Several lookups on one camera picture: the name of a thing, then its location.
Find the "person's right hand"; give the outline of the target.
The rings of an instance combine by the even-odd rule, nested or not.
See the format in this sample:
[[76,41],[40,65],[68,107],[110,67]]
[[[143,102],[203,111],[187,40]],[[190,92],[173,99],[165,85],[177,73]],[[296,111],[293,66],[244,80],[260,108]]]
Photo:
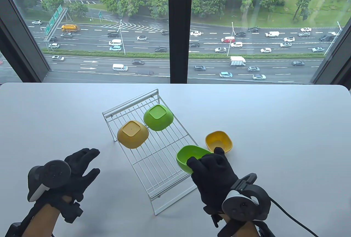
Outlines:
[[209,215],[223,213],[222,204],[239,179],[224,150],[216,147],[214,153],[206,154],[200,159],[190,157],[187,165],[193,171],[191,178],[205,204],[204,211]]

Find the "person's left hand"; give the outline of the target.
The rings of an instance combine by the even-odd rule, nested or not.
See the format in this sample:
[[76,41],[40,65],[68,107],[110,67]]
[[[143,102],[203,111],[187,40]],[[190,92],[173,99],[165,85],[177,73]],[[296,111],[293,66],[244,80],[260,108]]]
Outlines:
[[86,175],[85,171],[89,164],[100,154],[95,148],[83,148],[65,158],[65,162],[71,168],[71,176],[67,183],[55,189],[50,189],[43,193],[38,201],[46,201],[53,199],[54,196],[70,197],[71,201],[81,202],[84,198],[85,190],[100,174],[99,168],[93,168]]

